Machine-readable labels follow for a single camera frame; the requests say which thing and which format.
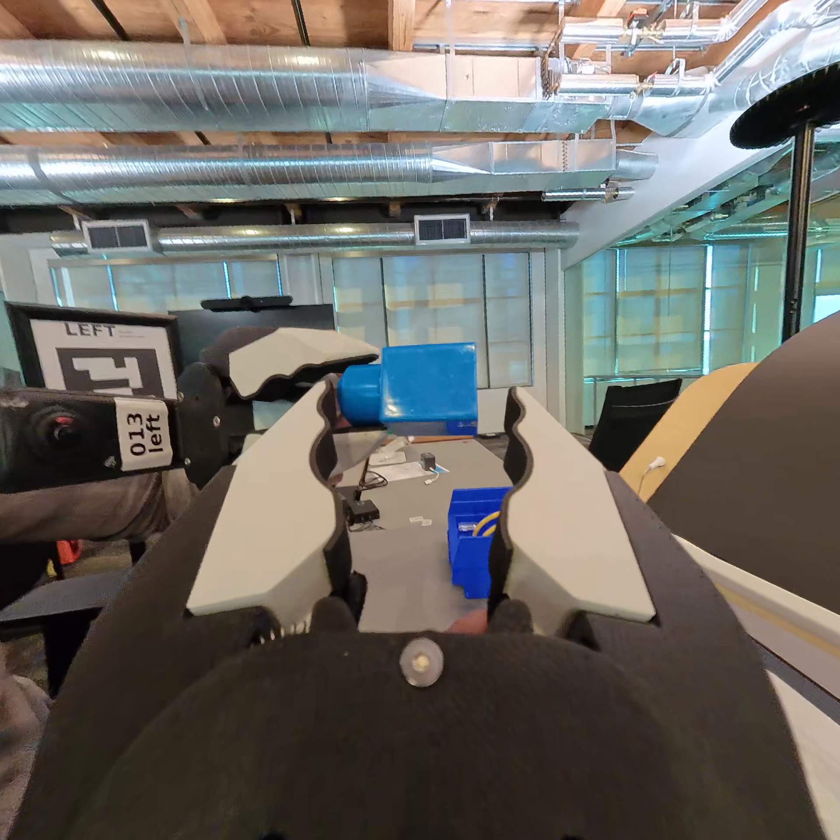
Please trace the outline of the silver ceiling duct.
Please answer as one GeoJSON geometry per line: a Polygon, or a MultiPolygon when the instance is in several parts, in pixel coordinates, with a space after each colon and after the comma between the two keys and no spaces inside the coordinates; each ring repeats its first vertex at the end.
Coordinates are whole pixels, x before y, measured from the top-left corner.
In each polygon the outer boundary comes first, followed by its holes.
{"type": "Polygon", "coordinates": [[[662,167],[598,123],[703,135],[838,62],[838,21],[642,79],[547,56],[2,42],[2,206],[590,195],[662,167]]]}

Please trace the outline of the blue single-stud plastic block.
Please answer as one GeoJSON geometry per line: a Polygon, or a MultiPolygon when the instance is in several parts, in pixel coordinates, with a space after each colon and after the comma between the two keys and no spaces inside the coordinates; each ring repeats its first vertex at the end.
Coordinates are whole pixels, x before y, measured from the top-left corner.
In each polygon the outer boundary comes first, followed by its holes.
{"type": "Polygon", "coordinates": [[[352,427],[408,436],[476,436],[477,393],[474,343],[385,347],[379,363],[352,365],[337,386],[352,427]]]}

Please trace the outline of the black wall screen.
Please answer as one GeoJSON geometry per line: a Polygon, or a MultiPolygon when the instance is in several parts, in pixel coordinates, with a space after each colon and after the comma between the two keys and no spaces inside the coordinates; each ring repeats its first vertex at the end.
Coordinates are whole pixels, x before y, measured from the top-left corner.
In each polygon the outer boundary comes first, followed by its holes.
{"type": "Polygon", "coordinates": [[[235,328],[303,328],[326,329],[335,327],[331,304],[288,306],[259,311],[208,309],[174,312],[176,331],[180,342],[182,367],[198,362],[200,353],[217,340],[223,332],[235,328]]]}

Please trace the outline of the person's left forearm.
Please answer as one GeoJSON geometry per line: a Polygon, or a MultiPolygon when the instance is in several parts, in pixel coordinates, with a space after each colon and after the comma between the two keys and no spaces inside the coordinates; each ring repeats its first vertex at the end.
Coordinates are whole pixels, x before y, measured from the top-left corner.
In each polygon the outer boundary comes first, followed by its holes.
{"type": "Polygon", "coordinates": [[[1,542],[140,542],[161,533],[199,490],[182,469],[1,496],[1,542]]]}

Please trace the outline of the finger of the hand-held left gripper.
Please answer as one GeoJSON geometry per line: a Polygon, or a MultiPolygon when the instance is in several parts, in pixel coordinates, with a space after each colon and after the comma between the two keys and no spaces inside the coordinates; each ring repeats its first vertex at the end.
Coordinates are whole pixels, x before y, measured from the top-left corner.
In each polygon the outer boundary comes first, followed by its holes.
{"type": "Polygon", "coordinates": [[[276,329],[229,352],[228,378],[243,400],[293,402],[324,376],[377,362],[381,354],[341,332],[276,329]]]}

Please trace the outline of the ceiling air vent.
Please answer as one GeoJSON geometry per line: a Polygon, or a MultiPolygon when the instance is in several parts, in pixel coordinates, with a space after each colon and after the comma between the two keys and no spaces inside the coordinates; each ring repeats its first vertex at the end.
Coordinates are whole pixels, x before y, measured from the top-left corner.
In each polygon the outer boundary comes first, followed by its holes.
{"type": "Polygon", "coordinates": [[[422,214],[414,217],[416,247],[451,247],[470,244],[467,213],[422,214]]]}
{"type": "Polygon", "coordinates": [[[151,228],[143,219],[84,220],[80,225],[87,250],[92,254],[156,250],[151,228]]]}

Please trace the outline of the black mesh chair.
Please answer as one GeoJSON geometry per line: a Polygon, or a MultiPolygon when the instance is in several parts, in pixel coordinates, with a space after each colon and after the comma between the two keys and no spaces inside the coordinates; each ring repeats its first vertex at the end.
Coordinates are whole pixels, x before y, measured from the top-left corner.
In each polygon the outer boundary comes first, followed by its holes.
{"type": "Polygon", "coordinates": [[[610,385],[589,452],[618,473],[679,396],[681,378],[642,385],[610,385]]]}

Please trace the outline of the framed tag poster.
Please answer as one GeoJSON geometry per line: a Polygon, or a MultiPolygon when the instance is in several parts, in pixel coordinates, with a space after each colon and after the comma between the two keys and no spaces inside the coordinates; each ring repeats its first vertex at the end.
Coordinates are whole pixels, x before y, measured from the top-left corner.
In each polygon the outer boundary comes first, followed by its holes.
{"type": "Polygon", "coordinates": [[[7,301],[24,383],[53,391],[176,398],[176,317],[7,301]]]}

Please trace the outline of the black video bar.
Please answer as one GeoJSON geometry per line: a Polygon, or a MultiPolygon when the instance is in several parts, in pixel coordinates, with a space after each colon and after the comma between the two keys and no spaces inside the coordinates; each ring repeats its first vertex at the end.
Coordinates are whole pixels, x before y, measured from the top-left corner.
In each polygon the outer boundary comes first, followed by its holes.
{"type": "Polygon", "coordinates": [[[291,304],[291,296],[242,296],[202,300],[201,308],[210,312],[262,312],[289,308],[291,304]]]}

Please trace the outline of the blue plastic bin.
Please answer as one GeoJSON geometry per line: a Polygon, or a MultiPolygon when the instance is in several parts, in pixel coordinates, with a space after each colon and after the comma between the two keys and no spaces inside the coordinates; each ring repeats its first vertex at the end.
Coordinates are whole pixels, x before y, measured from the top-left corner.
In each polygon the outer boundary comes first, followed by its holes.
{"type": "Polygon", "coordinates": [[[468,600],[490,591],[488,558],[501,503],[509,487],[455,489],[448,507],[448,561],[451,582],[468,600]]]}

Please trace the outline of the black backdrop board stand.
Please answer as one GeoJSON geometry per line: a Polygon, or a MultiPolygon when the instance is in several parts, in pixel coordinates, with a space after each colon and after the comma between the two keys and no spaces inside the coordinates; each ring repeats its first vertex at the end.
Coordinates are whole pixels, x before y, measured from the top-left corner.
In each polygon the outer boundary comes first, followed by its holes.
{"type": "Polygon", "coordinates": [[[688,386],[620,476],[747,632],[838,697],[838,313],[688,386]]]}

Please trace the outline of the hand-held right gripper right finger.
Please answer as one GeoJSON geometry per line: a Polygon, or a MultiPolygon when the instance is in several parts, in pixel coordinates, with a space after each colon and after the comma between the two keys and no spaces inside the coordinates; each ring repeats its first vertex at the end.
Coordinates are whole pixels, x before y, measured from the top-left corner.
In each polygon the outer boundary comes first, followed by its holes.
{"type": "Polygon", "coordinates": [[[504,497],[489,551],[489,615],[504,600],[532,624],[577,613],[648,623],[655,606],[602,465],[527,390],[507,397],[504,497]]]}

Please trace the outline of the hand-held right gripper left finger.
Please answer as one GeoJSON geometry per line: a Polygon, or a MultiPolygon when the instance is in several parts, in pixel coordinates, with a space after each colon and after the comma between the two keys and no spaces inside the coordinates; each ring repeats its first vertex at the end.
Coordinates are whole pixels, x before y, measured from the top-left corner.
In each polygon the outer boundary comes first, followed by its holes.
{"type": "Polygon", "coordinates": [[[343,504],[329,485],[336,394],[315,384],[238,459],[187,610],[262,607],[308,617],[328,595],[354,597],[343,504]]]}

